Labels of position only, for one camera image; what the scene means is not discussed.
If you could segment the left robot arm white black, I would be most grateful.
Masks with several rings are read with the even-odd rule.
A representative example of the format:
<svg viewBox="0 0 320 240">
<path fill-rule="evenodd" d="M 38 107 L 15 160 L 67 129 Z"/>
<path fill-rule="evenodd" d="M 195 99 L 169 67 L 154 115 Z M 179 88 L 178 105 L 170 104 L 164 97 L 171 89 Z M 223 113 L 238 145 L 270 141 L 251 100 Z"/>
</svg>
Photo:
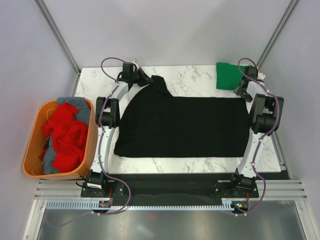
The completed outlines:
<svg viewBox="0 0 320 240">
<path fill-rule="evenodd" d="M 112 138 L 120 123 L 120 100 L 133 85 L 144 87 L 151 84 L 149 77 L 135 61 L 122 63 L 122 70 L 114 80 L 111 92 L 105 97 L 96 99 L 96 124 L 98 140 L 94 160 L 86 176 L 86 186 L 99 197 L 106 196 L 110 191 L 106 173 L 109 172 L 109 155 Z"/>
</svg>

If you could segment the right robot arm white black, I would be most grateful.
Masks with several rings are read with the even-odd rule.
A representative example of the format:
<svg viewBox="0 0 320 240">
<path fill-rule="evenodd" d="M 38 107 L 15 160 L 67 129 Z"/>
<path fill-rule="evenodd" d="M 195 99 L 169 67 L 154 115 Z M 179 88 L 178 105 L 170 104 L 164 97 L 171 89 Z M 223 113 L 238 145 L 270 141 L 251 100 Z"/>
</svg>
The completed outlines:
<svg viewBox="0 0 320 240">
<path fill-rule="evenodd" d="M 249 138 L 244 156 L 231 177 L 229 191 L 235 197 L 250 194 L 258 197 L 256 177 L 263 147 L 279 128 L 284 98 L 271 93 L 258 79 L 256 66 L 245 66 L 243 77 L 234 93 L 251 103 L 249 111 Z"/>
</svg>

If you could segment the black t shirt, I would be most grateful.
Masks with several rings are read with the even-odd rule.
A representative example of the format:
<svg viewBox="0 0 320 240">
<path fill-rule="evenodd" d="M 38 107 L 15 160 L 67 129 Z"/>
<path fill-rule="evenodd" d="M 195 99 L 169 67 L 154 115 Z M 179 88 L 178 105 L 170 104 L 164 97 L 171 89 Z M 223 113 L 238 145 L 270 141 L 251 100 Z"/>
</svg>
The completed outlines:
<svg viewBox="0 0 320 240">
<path fill-rule="evenodd" d="M 242 98 L 173 96 L 161 76 L 129 102 L 114 153 L 127 158 L 239 158 L 249 140 Z"/>
</svg>

